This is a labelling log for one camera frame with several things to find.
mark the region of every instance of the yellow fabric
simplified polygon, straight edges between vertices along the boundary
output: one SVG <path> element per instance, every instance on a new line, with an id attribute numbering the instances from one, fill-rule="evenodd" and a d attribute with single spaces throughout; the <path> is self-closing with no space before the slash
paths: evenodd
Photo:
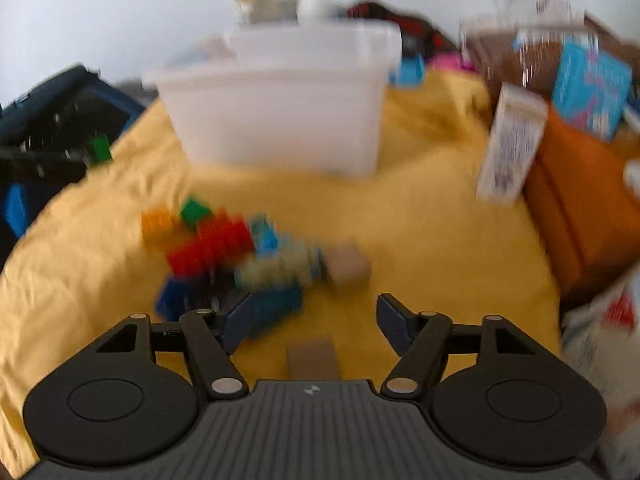
<path id="1" fill-rule="evenodd" d="M 503 314 L 558 350 L 558 294 L 524 202 L 476 201 L 488 97 L 478 78 L 431 72 L 389 91 L 380 170 L 369 180 L 265 170 L 191 170 L 161 102 L 114 148 L 114 162 L 67 187 L 38 217 L 0 278 L 0 460 L 16 476 L 35 456 L 20 418 L 41 378 L 132 312 L 151 313 L 168 267 L 145 251 L 140 213 L 177 208 L 191 192 L 212 207 L 264 211 L 278 229 L 320 242 L 355 238 L 372 259 L 368 287 L 316 285 L 305 309 L 234 362 L 249 380 L 284 378 L 285 346 L 329 335 L 344 378 L 379 383 L 397 358 L 374 305 L 392 292 L 409 308 L 456 322 Z M 472 358 L 456 359 L 452 369 Z"/>

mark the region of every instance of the black circular pad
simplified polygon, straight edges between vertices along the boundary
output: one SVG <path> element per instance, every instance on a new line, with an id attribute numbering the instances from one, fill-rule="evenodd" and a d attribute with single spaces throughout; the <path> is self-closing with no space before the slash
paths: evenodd
<path id="1" fill-rule="evenodd" d="M 562 408 L 556 392 L 545 384 L 513 380 L 492 386 L 486 400 L 495 413 L 516 422 L 541 422 Z"/>
<path id="2" fill-rule="evenodd" d="M 606 421 L 604 402 L 585 379 L 530 356 L 452 375 L 436 386 L 431 414 L 464 451 L 520 467 L 574 460 L 597 442 Z"/>
<path id="3" fill-rule="evenodd" d="M 23 411 L 41 456 L 85 466 L 158 454 L 190 430 L 197 413 L 187 381 L 126 353 L 79 354 L 31 391 Z"/>
<path id="4" fill-rule="evenodd" d="M 121 379 L 101 379 L 79 386 L 69 396 L 69 407 L 77 415 L 95 422 L 118 420 L 135 412 L 145 394 L 135 384 Z"/>

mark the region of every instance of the green lego brick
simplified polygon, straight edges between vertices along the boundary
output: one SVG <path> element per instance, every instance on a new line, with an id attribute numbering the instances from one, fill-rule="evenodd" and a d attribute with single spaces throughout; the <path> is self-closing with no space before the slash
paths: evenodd
<path id="1" fill-rule="evenodd" d="M 180 216 L 182 221 L 187 224 L 191 229 L 196 228 L 196 224 L 211 215 L 211 209 L 202 205 L 194 198 L 190 198 L 187 202 L 182 206 L 180 211 Z"/>
<path id="2" fill-rule="evenodd" d="M 109 148 L 109 139 L 106 135 L 94 137 L 90 141 L 93 159 L 96 164 L 113 160 L 111 157 L 111 149 Z"/>

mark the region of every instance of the white plastic bin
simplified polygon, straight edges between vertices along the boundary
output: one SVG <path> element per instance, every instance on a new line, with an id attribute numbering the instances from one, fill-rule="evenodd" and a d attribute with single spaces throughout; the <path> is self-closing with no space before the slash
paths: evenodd
<path id="1" fill-rule="evenodd" d="M 401 51 L 388 22 L 257 25 L 212 38 L 145 85 L 158 87 L 194 163 L 365 175 Z"/>

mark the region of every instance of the red and black cloth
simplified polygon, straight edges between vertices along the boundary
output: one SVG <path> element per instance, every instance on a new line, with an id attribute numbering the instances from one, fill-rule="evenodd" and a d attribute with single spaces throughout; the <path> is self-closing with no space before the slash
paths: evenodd
<path id="1" fill-rule="evenodd" d="M 347 9 L 347 16 L 397 23 L 402 34 L 402 54 L 407 57 L 420 53 L 424 60 L 429 60 L 441 52 L 458 50 L 453 41 L 427 20 L 411 14 L 398 14 L 375 1 L 355 4 Z"/>

